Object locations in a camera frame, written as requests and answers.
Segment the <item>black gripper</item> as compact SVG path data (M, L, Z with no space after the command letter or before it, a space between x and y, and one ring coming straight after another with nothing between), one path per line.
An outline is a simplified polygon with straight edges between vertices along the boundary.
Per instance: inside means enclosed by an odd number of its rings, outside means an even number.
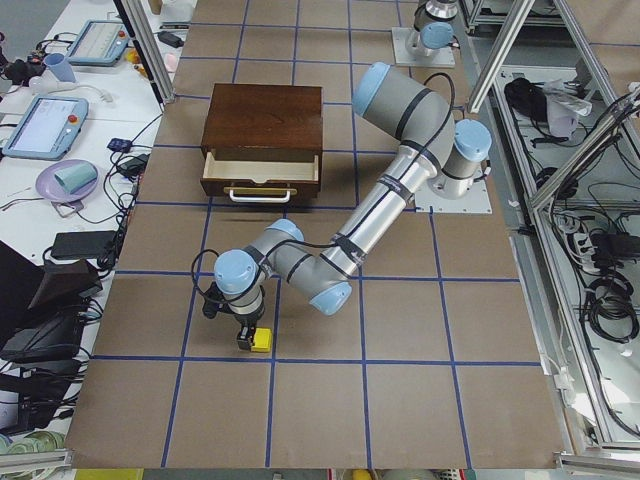
M255 310L246 313L234 313L234 318L241 325L236 336L236 342L240 350L251 351L254 346L254 336L258 321L262 318L265 307L260 305Z

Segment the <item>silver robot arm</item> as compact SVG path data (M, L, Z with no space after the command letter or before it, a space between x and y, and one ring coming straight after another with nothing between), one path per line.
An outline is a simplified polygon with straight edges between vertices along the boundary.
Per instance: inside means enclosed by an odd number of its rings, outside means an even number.
M458 13L455 0L420 0L414 11L413 29L405 46L414 55L427 57L453 40L452 20Z
M326 316L349 299L352 274L362 266L409 200L427 185L439 197L456 200L476 182L492 145L487 127L475 119L457 120L453 98L383 62L372 64L352 97L352 109L399 142L394 160L346 223L312 254L313 244L288 219L280 219L242 249L226 251L214 263L213 281L203 293L202 312L223 312L240 325L243 350L271 345L258 328L264 307L263 283L279 275Z

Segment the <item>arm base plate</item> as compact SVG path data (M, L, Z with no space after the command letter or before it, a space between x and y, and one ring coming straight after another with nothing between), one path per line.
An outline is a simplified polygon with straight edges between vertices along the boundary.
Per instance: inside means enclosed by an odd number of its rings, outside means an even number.
M435 214L491 214L486 181L475 182L481 174L482 168L477 167L468 179L456 180L442 173L427 180L414 195L416 210Z
M449 46L439 49L426 49L420 43L409 46L409 40L415 31L412 28L393 27L391 37L394 50L394 64L404 67L453 68L455 58Z

